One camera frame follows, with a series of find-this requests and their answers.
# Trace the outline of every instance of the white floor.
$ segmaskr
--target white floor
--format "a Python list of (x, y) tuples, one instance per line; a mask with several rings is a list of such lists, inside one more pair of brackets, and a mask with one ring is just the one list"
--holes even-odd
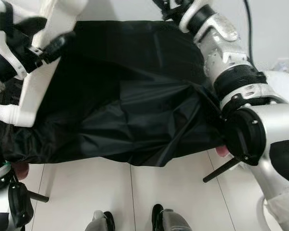
[[(227, 159), (214, 150), (174, 159), (164, 168), (133, 167), (94, 158), (30, 165), (29, 190), (50, 196), (33, 201), (27, 231), (84, 231), (95, 210), (110, 211), (117, 231), (152, 231), (151, 210), (174, 209), (194, 231), (264, 231), (256, 216), (262, 193), (250, 172), (238, 167), (205, 184), (202, 178)], [(280, 231), (268, 216), (272, 231)]]

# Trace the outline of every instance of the black cable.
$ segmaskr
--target black cable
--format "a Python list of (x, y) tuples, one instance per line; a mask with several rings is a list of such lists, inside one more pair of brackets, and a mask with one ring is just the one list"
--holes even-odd
[(251, 12), (250, 12), (250, 4), (248, 0), (243, 0), (244, 5), (246, 8), (247, 18), (248, 18), (248, 27), (249, 27), (249, 53), (250, 53), (250, 63), (255, 66), (254, 64), (254, 56), (252, 53), (252, 47), (253, 47), (253, 40), (252, 40), (252, 19), (251, 19)]

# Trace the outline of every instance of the black bag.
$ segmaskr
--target black bag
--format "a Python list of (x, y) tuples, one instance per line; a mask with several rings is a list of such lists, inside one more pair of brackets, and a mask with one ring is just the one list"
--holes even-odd
[[(161, 167), (223, 144), (218, 102), (191, 35), (167, 22), (78, 22), (75, 32), (34, 127), (0, 122), (7, 160), (101, 156)], [(9, 84), (5, 104), (20, 87)]]

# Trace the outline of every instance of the pink part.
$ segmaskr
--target pink part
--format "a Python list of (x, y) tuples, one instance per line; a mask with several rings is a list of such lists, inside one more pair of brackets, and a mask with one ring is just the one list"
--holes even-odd
[(226, 157), (229, 154), (229, 150), (227, 149), (226, 146), (217, 147), (216, 152), (221, 157)]
[(11, 163), (18, 180), (25, 179), (29, 174), (29, 164), (24, 162)]

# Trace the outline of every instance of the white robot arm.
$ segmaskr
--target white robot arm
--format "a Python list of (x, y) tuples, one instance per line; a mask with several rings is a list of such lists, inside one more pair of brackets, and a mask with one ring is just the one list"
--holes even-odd
[[(44, 2), (41, 15), (47, 19), (31, 17), (14, 24), (12, 5), (0, 0), (0, 92), (11, 78), (24, 81), (19, 105), (0, 105), (0, 120), (8, 124), (33, 126), (58, 58), (73, 39), (71, 30), (87, 0)], [(0, 152), (0, 230), (24, 230), (33, 216), (30, 198), (49, 200), (19, 183)]]
[(194, 36), (220, 100), (225, 142), (234, 159), (204, 182), (239, 162), (248, 164), (270, 212), (289, 231), (289, 103), (268, 85), (271, 73), (250, 63), (236, 29), (211, 8), (211, 0), (177, 0), (174, 9), (168, 0), (153, 1), (165, 20), (173, 19)]

